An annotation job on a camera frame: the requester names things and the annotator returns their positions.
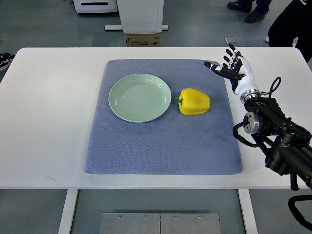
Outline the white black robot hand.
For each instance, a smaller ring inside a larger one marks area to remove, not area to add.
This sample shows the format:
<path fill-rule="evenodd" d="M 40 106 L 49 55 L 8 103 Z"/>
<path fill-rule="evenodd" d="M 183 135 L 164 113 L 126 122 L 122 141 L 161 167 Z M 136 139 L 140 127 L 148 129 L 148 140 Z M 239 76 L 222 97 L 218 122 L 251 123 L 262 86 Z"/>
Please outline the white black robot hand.
<path fill-rule="evenodd" d="M 226 53 L 227 55 L 223 57 L 225 62 L 222 65 L 208 61 L 204 62 L 204 65 L 215 74 L 229 79 L 232 91 L 239 96 L 242 103 L 251 98 L 260 97 L 261 92 L 255 85 L 254 74 L 246 58 L 232 44 L 229 44 Z"/>

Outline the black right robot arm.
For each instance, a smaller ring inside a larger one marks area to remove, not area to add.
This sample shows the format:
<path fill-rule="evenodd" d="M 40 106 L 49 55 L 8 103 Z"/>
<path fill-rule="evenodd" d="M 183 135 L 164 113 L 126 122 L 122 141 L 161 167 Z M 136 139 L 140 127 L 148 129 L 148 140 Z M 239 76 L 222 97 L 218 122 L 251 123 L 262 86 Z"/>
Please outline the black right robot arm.
<path fill-rule="evenodd" d="M 312 186 L 312 135 L 285 117 L 272 97 L 280 83 L 281 78 L 277 77 L 266 97 L 253 95 L 245 101 L 247 113 L 233 127 L 233 136 L 247 146 L 260 148 L 265 166 L 281 176 L 290 175 L 290 188 L 298 191 L 298 177 L 308 188 Z"/>

